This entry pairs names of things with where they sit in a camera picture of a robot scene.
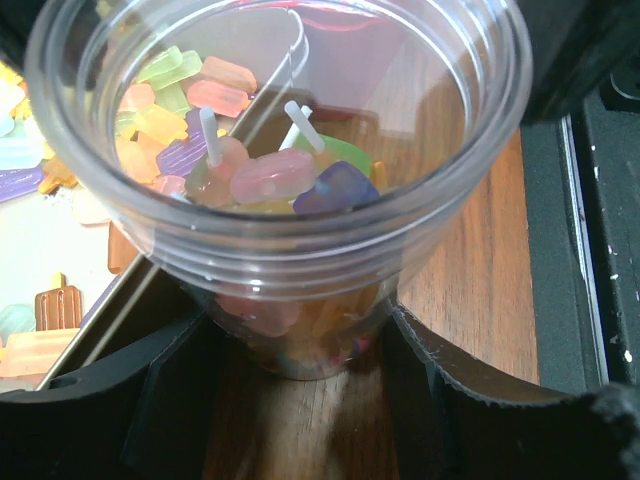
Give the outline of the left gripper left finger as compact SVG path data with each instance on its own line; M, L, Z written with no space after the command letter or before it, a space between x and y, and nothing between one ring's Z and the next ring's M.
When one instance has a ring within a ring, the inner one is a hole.
M190 312L44 390L2 394L2 478L201 478L219 347Z

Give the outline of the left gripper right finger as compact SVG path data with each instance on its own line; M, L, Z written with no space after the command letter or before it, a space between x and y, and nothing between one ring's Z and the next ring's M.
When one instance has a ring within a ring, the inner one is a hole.
M394 299L383 308L383 377L401 478L638 478L638 387L547 389L477 359Z

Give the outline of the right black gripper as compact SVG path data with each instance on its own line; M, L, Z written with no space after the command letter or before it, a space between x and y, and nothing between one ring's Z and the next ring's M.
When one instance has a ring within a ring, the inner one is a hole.
M639 48L639 3L632 0L519 1L532 49L525 124L574 111Z

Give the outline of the silver tin of gummies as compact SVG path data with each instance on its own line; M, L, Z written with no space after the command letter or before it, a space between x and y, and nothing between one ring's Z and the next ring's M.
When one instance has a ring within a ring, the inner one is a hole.
M42 134L20 79L39 1L1 5L1 337L72 332L108 280L139 253L150 229L115 220ZM159 43L126 85L106 145L145 193L215 213L289 214L312 180L311 157L249 144L281 109L308 52L292 9L264 4L197 22Z

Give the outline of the clear glass jar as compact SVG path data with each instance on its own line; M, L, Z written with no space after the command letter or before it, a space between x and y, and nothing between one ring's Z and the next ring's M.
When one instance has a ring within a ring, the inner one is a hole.
M516 130L513 1L48 1L39 127L268 369L334 374Z

